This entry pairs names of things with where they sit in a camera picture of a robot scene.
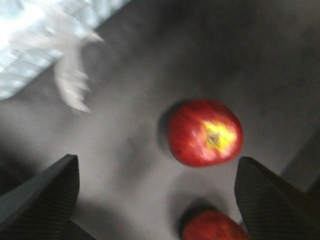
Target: red apple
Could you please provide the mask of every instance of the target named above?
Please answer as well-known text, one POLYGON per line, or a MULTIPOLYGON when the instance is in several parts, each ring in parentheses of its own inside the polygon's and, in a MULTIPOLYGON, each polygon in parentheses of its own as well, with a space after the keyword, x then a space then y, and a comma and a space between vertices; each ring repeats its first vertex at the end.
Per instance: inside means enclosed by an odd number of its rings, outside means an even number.
POLYGON ((182 240, 250 240, 246 232, 219 211, 205 210, 182 230, 182 240))
POLYGON ((233 159, 243 143, 242 126, 223 103, 195 99, 184 103, 168 125, 171 153, 182 164, 204 167, 233 159))

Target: gray table surface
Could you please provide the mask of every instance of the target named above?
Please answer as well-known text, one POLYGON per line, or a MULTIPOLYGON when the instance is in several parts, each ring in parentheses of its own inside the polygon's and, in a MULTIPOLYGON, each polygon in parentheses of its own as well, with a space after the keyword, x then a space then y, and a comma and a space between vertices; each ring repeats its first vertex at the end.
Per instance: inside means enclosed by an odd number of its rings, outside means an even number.
POLYGON ((163 114, 192 98, 224 102, 244 130, 241 156, 280 174, 319 127, 319 1, 133 0, 82 52, 91 113, 60 99, 51 67, 0 102, 0 151, 21 179, 77 154, 72 220, 98 240, 174 240, 204 197, 236 221, 238 161, 194 169, 159 139, 163 114))

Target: crumpled plastic wrap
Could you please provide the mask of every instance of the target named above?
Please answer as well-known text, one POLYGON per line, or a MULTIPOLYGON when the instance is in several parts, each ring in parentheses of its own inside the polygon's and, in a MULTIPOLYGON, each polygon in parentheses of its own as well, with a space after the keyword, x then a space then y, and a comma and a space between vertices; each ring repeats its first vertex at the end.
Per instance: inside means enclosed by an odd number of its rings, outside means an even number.
POLYGON ((87 42, 103 42, 103 39, 66 14, 55 1, 25 0, 22 3, 33 4, 44 13, 43 27, 46 32, 42 34, 30 29, 12 32, 9 36, 10 44, 22 51, 38 48, 60 51, 62 57, 54 66, 54 75, 61 97, 68 106, 89 112, 89 108, 83 103, 85 91, 89 89, 81 49, 87 42), (75 25, 81 26, 80 33, 76 33, 75 25))

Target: apple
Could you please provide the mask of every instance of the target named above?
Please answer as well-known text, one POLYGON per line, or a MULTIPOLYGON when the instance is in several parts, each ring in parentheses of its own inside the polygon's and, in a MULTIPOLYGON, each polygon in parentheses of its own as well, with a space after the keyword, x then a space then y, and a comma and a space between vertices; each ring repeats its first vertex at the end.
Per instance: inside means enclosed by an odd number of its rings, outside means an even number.
POLYGON ((223 103, 194 99, 183 103, 169 120, 168 143, 172 155, 184 165, 216 165, 239 154, 243 130, 223 103))
POLYGON ((183 228, 182 240, 250 240, 230 217, 217 210, 205 210, 183 228))

